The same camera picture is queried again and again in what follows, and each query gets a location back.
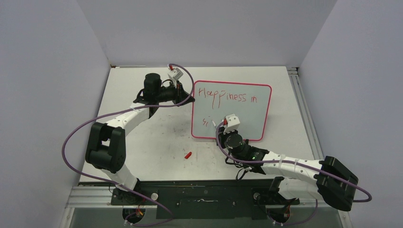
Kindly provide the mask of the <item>pink framed whiteboard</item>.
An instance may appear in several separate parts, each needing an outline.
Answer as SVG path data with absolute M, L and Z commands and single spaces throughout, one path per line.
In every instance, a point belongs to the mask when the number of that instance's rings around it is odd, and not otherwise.
M 235 114 L 244 139 L 260 141 L 265 132 L 272 87 L 265 84 L 198 80 L 194 83 L 191 135 L 215 138 L 216 124 Z

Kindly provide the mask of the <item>red marker cap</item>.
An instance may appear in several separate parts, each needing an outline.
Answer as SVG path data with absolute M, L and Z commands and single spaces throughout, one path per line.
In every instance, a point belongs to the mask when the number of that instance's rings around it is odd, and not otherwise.
M 191 157 L 191 155 L 192 155 L 192 152 L 187 153 L 187 154 L 185 155 L 184 159 L 189 159 L 189 158 Z

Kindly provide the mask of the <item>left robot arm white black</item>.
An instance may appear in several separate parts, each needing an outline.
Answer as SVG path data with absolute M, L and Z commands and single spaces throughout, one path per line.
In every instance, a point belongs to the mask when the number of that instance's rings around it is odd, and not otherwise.
M 113 196 L 134 205 L 142 201 L 140 181 L 125 164 L 126 136 L 140 123 L 150 119 L 159 104 L 173 102 L 182 106 L 195 99 L 187 93 L 179 79 L 183 73 L 175 68 L 168 72 L 168 86 L 157 73 L 145 76 L 144 87 L 130 106 L 130 111 L 120 114 L 106 123 L 92 124 L 85 160 L 114 181 Z

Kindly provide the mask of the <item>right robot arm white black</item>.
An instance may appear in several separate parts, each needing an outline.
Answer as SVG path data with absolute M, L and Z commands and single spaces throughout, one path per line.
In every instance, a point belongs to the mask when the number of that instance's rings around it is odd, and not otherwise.
M 355 202 L 358 178 L 337 158 L 302 160 L 249 145 L 236 130 L 216 129 L 216 141 L 227 164 L 263 175 L 274 175 L 269 189 L 274 203 L 290 199 L 323 200 L 329 206 L 350 211 Z

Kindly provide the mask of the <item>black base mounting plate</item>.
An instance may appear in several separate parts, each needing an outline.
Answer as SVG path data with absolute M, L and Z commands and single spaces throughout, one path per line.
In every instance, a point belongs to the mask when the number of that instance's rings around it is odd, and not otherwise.
M 168 208 L 157 207 L 157 219 L 265 219 L 264 206 L 298 205 L 279 194 L 280 178 L 262 180 L 142 181 L 137 192 Z

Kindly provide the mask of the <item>aluminium right side rail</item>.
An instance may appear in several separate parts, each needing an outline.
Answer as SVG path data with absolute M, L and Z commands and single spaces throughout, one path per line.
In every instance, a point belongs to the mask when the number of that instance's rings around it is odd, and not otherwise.
M 303 119 L 304 127 L 307 132 L 308 141 L 314 155 L 317 160 L 323 160 L 325 157 L 322 152 L 322 148 L 319 142 L 319 138 L 311 117 L 310 110 L 305 99 L 302 84 L 298 74 L 297 67 L 287 67 L 288 76 L 290 78 L 291 86 L 294 90 L 294 94 L 297 100 L 297 104 Z

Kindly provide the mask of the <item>aluminium front frame rail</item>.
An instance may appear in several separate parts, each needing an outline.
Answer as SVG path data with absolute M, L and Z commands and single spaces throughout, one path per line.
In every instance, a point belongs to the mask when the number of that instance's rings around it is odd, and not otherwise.
M 71 208 L 103 208 L 103 207 L 121 207 L 133 209 L 139 207 L 140 209 L 148 209 L 157 207 L 157 194 L 153 193 L 149 199 L 144 199 L 137 204 L 130 204 L 124 199 L 117 199 L 113 196 L 115 188 L 104 186 L 81 186 L 74 187 L 70 193 L 67 201 L 68 207 Z

